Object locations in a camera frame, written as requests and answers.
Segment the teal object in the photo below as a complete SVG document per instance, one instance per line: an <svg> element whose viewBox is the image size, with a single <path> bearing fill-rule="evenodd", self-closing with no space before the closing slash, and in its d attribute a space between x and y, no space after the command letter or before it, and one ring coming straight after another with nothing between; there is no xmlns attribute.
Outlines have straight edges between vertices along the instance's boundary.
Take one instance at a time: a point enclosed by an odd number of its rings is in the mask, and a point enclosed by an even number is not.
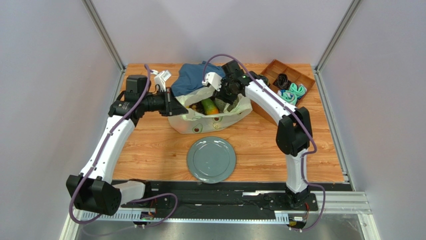
<svg viewBox="0 0 426 240"><path fill-rule="evenodd" d="M280 90L278 91L278 95L287 103L291 104L291 105L296 105L296 103L298 102L298 98L296 96L296 94L294 94L291 91L287 91L287 90Z"/></svg>
<svg viewBox="0 0 426 240"><path fill-rule="evenodd" d="M298 87L296 83L292 83L288 91L294 93L297 99L301 99L306 93L306 88L302 84L300 84Z"/></svg>
<svg viewBox="0 0 426 240"><path fill-rule="evenodd" d="M216 184L232 174L237 156L229 142L220 137L207 136L191 146L186 161L194 177L207 184Z"/></svg>

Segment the gray plate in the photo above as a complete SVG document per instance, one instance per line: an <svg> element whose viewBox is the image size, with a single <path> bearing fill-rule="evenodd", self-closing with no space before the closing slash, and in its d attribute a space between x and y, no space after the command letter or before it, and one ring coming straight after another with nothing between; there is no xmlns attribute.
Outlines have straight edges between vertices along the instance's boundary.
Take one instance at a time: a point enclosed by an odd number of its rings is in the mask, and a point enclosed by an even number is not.
<svg viewBox="0 0 426 240"><path fill-rule="evenodd" d="M220 137L208 136L191 146L186 160L194 177L204 183L215 184L232 174L237 157L229 142Z"/></svg>

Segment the green vegetable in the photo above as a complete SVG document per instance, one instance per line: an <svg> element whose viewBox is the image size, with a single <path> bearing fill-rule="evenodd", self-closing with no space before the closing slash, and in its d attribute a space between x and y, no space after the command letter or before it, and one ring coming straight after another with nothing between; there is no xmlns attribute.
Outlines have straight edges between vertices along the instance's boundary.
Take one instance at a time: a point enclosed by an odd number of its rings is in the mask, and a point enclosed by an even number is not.
<svg viewBox="0 0 426 240"><path fill-rule="evenodd" d="M206 115L212 115L212 114L218 114L219 110L216 107L215 103L210 99L206 98L204 100L201 100L201 104L204 108L204 112Z"/></svg>

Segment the white bag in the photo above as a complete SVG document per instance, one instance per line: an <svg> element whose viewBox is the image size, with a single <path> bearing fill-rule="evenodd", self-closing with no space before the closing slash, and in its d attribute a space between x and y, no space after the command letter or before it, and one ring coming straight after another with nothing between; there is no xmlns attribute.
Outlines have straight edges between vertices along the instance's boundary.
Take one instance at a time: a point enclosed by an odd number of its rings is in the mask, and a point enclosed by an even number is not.
<svg viewBox="0 0 426 240"><path fill-rule="evenodd" d="M177 96L176 99L183 106L190 106L201 100L213 96L215 89L212 86L197 89L190 94ZM252 111L252 103L248 97L238 95L239 102L234 109L227 111L229 104L226 104L223 113L204 115L191 108L188 114L169 116L170 126L181 134L200 134L220 131L232 124L240 121Z"/></svg>

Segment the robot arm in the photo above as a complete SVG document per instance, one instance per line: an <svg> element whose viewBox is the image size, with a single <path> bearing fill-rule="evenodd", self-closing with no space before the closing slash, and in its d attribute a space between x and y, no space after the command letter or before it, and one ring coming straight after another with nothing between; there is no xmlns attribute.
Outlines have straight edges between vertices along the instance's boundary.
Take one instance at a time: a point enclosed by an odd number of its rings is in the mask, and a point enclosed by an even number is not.
<svg viewBox="0 0 426 240"><path fill-rule="evenodd" d="M78 176L70 175L66 181L66 187L70 196L74 194L77 186L83 180L94 165L104 139L112 127L135 105L140 98L147 77L144 75L131 75L126 79L126 91L123 91L117 100L111 105L106 127L92 157ZM175 116L187 114L188 110L182 106L173 96L169 88L161 88L155 93L148 93L127 119L124 119L113 134L109 137L99 157L97 165L87 176L74 201L77 209L112 216L119 206L132 200L141 199L149 183L143 180L131 179L128 182L111 185L114 168L123 146L130 134L138 124L145 112L158 111L162 116Z"/></svg>
<svg viewBox="0 0 426 240"><path fill-rule="evenodd" d="M299 123L283 106L298 116L312 136L308 110L304 107L296 108L279 97L277 99L280 103L278 103L275 98L271 97L275 93L265 84L262 76L251 71L250 74L256 81L254 82L247 74L244 74L234 60L223 65L222 69L225 72L224 78L220 78L214 72L209 72L204 76L203 85L213 86L216 89L213 96L229 104L237 99L238 94L242 94L257 103L274 119L278 126L276 144L285 154L287 165L286 186L291 195L289 203L297 206L308 194L308 185L303 180L301 169L306 176L306 161L302 161L302 155L308 151L310 141Z"/></svg>

